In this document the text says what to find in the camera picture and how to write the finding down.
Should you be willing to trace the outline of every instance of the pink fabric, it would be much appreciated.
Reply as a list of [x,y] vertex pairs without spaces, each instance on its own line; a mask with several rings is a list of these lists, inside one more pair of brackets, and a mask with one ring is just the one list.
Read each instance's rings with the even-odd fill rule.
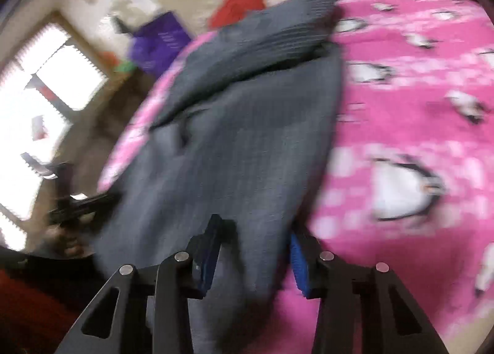
[[[394,7],[380,11],[375,3]],[[308,226],[325,248],[348,262],[388,263],[445,336],[472,314],[494,307],[494,288],[480,298],[474,295],[484,249],[494,241],[494,119],[487,115],[484,123],[472,125],[444,98],[457,89],[493,107],[494,71],[482,53],[494,48],[494,29],[483,9],[465,0],[338,4],[343,19],[363,20],[366,26],[333,37],[344,48],[348,68],[344,121],[338,123],[335,148]],[[438,16],[444,11],[453,15]],[[429,48],[409,43],[411,34],[429,40]],[[200,37],[188,51],[211,37]],[[136,113],[103,172],[101,190],[145,142],[146,127],[161,108],[185,55],[161,77]],[[357,63],[390,67],[392,75],[383,81],[357,82],[362,81],[353,70]],[[369,158],[400,153],[417,157],[446,185],[446,196],[420,226],[412,224],[414,219],[377,222],[371,213]],[[318,305],[302,297],[288,272],[267,328],[247,352],[309,353]]]

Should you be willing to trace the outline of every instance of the metal rivet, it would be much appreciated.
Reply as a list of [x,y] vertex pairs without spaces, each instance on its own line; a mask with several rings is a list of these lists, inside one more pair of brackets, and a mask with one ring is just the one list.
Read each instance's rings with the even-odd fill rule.
[[378,262],[375,266],[378,272],[386,273],[389,270],[389,265],[384,262]]
[[184,260],[189,259],[189,253],[185,251],[180,251],[175,254],[175,260],[177,262],[184,262]]
[[322,260],[333,260],[334,254],[331,251],[323,251],[319,254],[319,258]]
[[132,267],[132,265],[124,265],[119,269],[119,272],[123,276],[127,276],[128,274],[134,272],[134,268]]

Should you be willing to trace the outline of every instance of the window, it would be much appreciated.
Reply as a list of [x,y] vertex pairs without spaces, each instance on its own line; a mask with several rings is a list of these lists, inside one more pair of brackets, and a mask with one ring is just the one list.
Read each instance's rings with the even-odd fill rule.
[[50,163],[75,112],[106,80],[55,22],[25,42],[0,75],[0,232],[9,248],[22,250],[26,244],[26,233],[9,217],[31,217],[43,180],[21,154]]

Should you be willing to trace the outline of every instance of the red cloth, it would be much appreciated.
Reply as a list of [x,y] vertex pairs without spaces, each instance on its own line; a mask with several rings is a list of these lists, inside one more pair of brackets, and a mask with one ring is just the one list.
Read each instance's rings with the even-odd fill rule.
[[252,10],[263,10],[263,0],[224,0],[221,7],[209,19],[209,29],[237,23]]

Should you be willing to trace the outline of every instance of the gray garment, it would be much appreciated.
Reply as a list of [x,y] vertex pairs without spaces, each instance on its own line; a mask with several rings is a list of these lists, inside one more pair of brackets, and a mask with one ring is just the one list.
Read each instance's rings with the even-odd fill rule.
[[192,52],[112,187],[124,196],[95,245],[108,275],[159,264],[213,213],[232,220],[211,290],[189,301],[195,353],[236,352],[262,325],[290,225],[324,174],[342,89],[333,8],[289,0]]

